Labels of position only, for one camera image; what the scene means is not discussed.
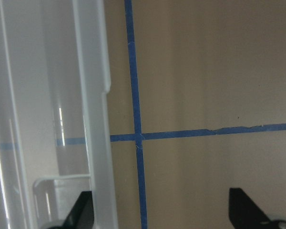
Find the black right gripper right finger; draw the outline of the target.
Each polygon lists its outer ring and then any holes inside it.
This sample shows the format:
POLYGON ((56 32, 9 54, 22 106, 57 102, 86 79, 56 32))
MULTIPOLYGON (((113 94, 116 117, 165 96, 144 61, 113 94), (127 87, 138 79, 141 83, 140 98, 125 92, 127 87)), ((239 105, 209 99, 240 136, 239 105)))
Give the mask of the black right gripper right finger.
POLYGON ((229 220, 235 229, 268 229, 270 218, 241 189, 229 189, 229 220))

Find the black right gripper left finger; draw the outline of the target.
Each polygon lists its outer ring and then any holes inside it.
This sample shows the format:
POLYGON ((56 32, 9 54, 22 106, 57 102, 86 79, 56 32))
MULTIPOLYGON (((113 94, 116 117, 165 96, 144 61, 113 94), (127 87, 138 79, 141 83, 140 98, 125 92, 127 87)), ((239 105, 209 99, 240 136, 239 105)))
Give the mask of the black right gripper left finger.
POLYGON ((92 229, 94 210, 91 191, 83 191, 65 219, 62 229, 92 229))

